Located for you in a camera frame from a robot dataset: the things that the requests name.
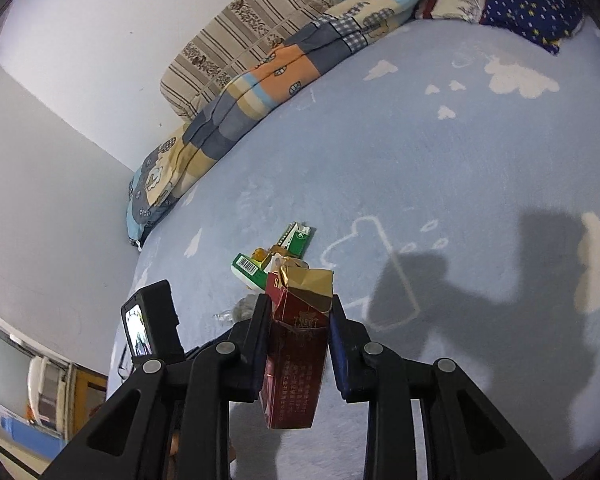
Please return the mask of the striped beige pillow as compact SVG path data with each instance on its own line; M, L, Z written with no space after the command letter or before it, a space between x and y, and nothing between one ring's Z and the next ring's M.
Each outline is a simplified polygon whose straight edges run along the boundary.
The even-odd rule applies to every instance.
M160 80L176 116L190 122L235 76L341 0L232 0L178 52Z

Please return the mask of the green cigarette pack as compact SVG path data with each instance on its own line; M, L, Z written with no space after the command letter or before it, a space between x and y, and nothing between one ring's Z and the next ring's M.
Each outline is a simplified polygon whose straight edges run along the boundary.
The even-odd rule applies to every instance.
M265 292L268 274L287 260L299 260L311 243L314 229L299 222L291 222L270 248L259 247L251 255L238 254L230 264L230 270L242 284L256 292Z

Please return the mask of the patchwork folded quilt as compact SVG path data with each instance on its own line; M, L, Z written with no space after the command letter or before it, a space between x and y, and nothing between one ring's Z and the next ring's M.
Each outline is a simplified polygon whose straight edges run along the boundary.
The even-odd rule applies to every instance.
M129 184L126 232L142 247L173 205L266 115L404 24L420 0L342 0L231 79L143 160Z

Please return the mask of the light blue cloud blanket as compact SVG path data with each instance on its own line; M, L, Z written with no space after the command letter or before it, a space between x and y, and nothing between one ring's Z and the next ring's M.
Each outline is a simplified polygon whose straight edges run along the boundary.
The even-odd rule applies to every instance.
M224 330L230 265L289 223L347 315L406 358L454 360L555 478L600 448L600 30L558 55L417 21L274 110L152 231L181 341Z

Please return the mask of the navy dotted pillow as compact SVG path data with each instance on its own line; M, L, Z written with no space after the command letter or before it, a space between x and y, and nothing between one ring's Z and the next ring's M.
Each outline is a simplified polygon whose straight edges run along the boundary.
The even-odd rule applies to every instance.
M576 34L583 19L578 0L486 0L479 24L504 28L558 55L562 40Z

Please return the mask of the red cigarette pack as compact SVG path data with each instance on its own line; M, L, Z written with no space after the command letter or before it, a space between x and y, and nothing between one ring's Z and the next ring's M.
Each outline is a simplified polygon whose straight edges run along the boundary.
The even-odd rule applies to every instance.
M331 270L311 269L298 260L268 274L272 321L260 393L268 428L312 426L326 360L333 278Z

